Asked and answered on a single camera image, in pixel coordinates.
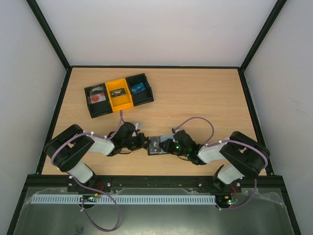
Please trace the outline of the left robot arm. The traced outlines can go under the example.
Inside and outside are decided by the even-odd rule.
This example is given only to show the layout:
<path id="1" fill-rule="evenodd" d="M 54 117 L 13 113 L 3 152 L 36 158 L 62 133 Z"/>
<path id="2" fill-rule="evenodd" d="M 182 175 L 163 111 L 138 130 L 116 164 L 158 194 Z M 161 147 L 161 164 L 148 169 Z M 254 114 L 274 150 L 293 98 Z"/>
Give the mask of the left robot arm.
<path id="1" fill-rule="evenodd" d="M 117 130 L 107 136 L 85 132 L 79 125 L 73 124 L 50 140 L 44 146 L 44 153 L 61 172 L 86 184 L 95 176 L 82 160 L 88 152 L 112 157 L 120 154 L 124 148 L 130 152 L 148 149 L 150 143 L 149 138 L 130 122 L 121 122 Z"/>

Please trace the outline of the grey vip card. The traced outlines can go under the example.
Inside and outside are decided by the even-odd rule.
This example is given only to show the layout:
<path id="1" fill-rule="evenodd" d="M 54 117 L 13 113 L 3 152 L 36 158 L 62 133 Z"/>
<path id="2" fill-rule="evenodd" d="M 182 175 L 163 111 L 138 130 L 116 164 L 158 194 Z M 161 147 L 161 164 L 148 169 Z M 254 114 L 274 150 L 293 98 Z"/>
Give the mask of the grey vip card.
<path id="1" fill-rule="evenodd" d="M 160 136 L 154 136 L 154 137 L 149 137 L 151 143 L 149 147 L 149 154 L 154 155 L 154 154 L 160 154 L 161 153 L 161 148 L 159 146 L 160 144 Z"/>

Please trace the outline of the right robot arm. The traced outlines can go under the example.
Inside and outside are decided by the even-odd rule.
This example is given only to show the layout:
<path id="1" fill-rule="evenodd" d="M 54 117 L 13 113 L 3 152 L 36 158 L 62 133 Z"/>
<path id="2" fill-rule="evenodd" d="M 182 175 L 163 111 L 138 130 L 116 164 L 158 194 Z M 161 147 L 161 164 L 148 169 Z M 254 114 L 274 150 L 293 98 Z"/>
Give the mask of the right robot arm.
<path id="1" fill-rule="evenodd" d="M 184 156 L 195 165 L 206 165 L 214 161 L 227 160 L 213 175 L 213 186 L 223 192 L 234 181 L 248 177 L 256 179 L 262 169 L 268 166 L 270 151 L 259 142 L 239 131 L 229 138 L 212 144 L 197 144 L 184 130 L 168 137 L 151 141 L 154 150 L 150 153 Z"/>

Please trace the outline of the black card holder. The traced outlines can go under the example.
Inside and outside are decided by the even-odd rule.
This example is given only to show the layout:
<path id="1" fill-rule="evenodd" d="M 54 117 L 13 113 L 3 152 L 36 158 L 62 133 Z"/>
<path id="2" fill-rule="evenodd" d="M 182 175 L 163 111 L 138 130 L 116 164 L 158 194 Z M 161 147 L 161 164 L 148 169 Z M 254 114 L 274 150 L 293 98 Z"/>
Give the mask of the black card holder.
<path id="1" fill-rule="evenodd" d="M 161 142 L 164 142 L 168 139 L 173 140 L 173 135 L 163 135 L 163 136 L 150 136 L 148 137 L 150 140 L 149 147 L 148 147 L 148 156 L 154 156 L 154 155 L 164 155 L 167 154 L 166 151 L 164 151 L 159 144 Z"/>

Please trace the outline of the yellow bin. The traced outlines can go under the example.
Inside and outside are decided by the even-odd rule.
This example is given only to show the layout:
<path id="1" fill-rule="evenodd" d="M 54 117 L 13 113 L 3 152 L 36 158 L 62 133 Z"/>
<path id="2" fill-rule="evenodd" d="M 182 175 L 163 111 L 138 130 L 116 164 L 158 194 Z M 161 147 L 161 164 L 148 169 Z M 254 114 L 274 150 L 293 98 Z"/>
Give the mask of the yellow bin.
<path id="1" fill-rule="evenodd" d="M 129 109 L 134 106 L 126 78 L 108 81 L 105 83 L 105 86 L 113 112 Z"/>

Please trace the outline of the black bin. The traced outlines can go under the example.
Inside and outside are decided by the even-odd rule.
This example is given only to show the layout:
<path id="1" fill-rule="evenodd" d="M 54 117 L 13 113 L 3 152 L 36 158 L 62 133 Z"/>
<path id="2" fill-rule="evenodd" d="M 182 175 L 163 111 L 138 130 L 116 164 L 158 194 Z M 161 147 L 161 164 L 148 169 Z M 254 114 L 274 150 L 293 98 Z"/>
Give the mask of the black bin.
<path id="1" fill-rule="evenodd" d="M 105 83 L 84 88 L 87 107 L 91 118 L 113 112 Z"/>
<path id="2" fill-rule="evenodd" d="M 126 77 L 133 105 L 139 106 L 154 101 L 152 88 L 145 73 Z"/>

